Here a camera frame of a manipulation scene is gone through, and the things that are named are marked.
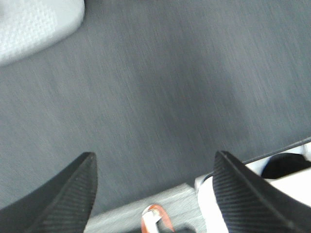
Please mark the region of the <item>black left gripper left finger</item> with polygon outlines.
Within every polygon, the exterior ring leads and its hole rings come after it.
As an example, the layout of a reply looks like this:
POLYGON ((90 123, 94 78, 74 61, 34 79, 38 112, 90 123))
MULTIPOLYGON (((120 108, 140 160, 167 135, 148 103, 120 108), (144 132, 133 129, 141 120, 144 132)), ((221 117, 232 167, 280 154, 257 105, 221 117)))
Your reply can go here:
POLYGON ((84 152, 35 191, 0 211, 2 233, 82 233, 98 187, 97 159, 84 152))

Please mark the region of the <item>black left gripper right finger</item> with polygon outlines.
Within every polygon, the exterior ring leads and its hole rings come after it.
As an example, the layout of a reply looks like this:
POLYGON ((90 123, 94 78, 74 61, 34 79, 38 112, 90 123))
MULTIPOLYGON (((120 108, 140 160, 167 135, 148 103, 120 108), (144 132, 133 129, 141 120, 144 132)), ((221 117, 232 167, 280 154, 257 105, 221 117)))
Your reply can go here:
POLYGON ((212 186, 230 233, 309 233, 311 209, 270 185, 228 151, 215 153, 212 186))

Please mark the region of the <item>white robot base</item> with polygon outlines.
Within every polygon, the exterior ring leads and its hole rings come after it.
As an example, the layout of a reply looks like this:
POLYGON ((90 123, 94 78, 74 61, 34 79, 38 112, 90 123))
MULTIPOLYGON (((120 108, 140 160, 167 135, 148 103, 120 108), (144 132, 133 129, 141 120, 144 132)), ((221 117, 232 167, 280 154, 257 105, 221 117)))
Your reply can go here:
MULTIPOLYGON (((280 153, 301 154, 311 161, 311 142, 283 150, 280 153)), ((261 175, 265 165, 273 156, 247 162, 246 166, 257 175, 261 175)), ((291 198, 311 207, 311 168, 277 179, 266 179, 272 186, 291 198)), ((196 178, 197 199, 206 225, 206 233, 228 233, 221 211, 216 203, 212 187, 212 173, 196 178)))

